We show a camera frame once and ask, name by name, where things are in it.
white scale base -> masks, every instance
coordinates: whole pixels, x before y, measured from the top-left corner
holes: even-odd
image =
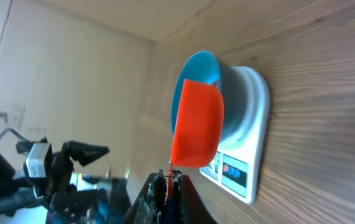
[[[249,67],[233,67],[247,90],[247,109],[240,128],[220,142],[215,158],[200,168],[206,178],[244,203],[256,197],[259,165],[270,111],[270,94],[263,76]]]

scale platform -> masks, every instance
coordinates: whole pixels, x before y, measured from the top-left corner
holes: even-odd
[[[256,198],[257,179],[270,94],[263,76],[250,67],[233,67],[246,90],[246,109],[239,128],[220,142],[214,159],[200,173],[244,203]]]

black cable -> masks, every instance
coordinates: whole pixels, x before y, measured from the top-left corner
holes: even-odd
[[[20,133],[18,133],[14,128],[6,128],[1,134],[0,134],[0,140],[7,134],[7,132],[13,133],[17,138],[23,141],[29,141],[26,139],[24,136],[22,136]]]

